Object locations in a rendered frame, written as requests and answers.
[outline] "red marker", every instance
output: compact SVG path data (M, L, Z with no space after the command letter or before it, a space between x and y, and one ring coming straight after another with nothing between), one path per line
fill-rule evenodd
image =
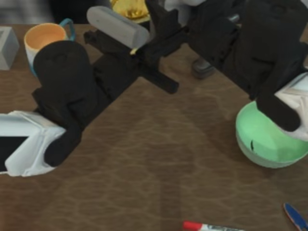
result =
M191 221L185 221L183 223L183 229L188 231L244 231L244 230L237 230L222 226L215 226L215 225L206 225L202 223L196 223Z

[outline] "wooden table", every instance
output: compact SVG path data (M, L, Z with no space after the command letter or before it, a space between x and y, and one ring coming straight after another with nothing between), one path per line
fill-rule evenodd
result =
M13 26L21 45L30 26ZM77 41L93 29L76 25ZM100 53L86 46L91 61ZM308 217L308 160L271 170L241 153L234 121L248 97L222 74L190 75L187 46L162 62L180 82L168 95L140 78L84 132L50 174L0 176L1 231L180 231L183 220L247 231L291 231L290 202ZM0 72L0 111L31 111L31 75L22 45Z

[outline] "mug rim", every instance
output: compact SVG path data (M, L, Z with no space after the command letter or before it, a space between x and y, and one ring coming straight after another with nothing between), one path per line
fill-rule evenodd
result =
M38 27L46 26L46 25L58 26L59 28L61 28L61 30L64 32L64 37L63 37L63 39L65 39L65 37L66 37L66 31L65 31L65 29L63 28L63 26L61 26L61 25L59 25L59 24L56 24L56 23L42 23L42 24L38 24L38 25L33 26L32 28L30 28L30 29L26 32L26 34L25 34L25 36L24 36L24 43L25 43L25 46L27 47L27 49L30 49L30 50L32 50L32 51L39 51L39 50L40 50L40 49L35 49L35 48L31 47L31 46L26 42L26 38L27 38L27 36L29 35L29 33L32 32L34 29L37 29Z

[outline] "bowl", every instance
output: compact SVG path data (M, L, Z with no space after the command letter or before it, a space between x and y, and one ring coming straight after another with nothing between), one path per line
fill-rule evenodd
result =
M268 168L290 166L308 154L308 142L284 134L257 109L246 105L236 118L236 138L248 159Z

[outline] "gray box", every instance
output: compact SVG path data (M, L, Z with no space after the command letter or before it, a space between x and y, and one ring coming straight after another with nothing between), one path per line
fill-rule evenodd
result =
M11 69L19 47L13 28L0 26L0 70Z

